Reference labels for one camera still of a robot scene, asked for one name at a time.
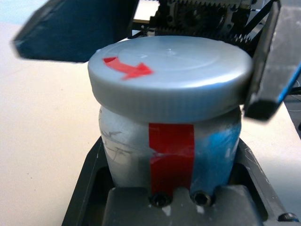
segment red arrow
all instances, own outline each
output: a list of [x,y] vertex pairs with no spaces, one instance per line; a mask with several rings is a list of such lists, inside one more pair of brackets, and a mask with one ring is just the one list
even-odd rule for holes
[[108,67],[126,73],[126,75],[122,77],[123,80],[139,78],[153,73],[153,71],[144,63],[140,63],[137,67],[133,67],[120,62],[117,56],[104,58],[103,61]]

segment silver lid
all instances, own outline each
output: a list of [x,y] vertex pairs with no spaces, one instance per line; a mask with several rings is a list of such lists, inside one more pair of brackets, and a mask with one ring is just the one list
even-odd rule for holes
[[242,104],[251,57],[222,41],[154,36],[109,45],[88,64],[97,101],[146,122],[184,123]]

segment black plastic base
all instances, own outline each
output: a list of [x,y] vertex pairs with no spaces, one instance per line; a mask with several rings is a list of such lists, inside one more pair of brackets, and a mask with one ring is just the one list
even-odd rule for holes
[[279,221],[285,213],[252,151],[241,140],[229,185],[216,189],[212,206],[197,206],[187,189],[178,188],[172,202],[158,208],[144,188],[114,188],[99,138],[87,155],[62,225],[301,226],[296,219]]

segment white surface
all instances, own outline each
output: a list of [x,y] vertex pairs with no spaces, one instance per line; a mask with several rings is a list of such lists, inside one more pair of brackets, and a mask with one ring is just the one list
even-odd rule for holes
[[[60,226],[100,135],[99,104],[87,64],[16,58],[8,42],[18,29],[0,23],[0,226]],[[244,121],[241,137],[301,217],[301,141],[284,105],[266,125]]]

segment screw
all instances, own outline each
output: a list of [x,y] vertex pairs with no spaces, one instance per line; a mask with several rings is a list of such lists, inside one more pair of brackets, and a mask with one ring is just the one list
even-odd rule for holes
[[164,207],[171,203],[171,199],[165,193],[156,193],[151,198],[150,201],[153,206]]
[[278,221],[284,222],[299,222],[297,216],[293,213],[284,213],[278,217]]
[[211,197],[202,191],[195,192],[191,199],[198,206],[210,206],[212,203]]

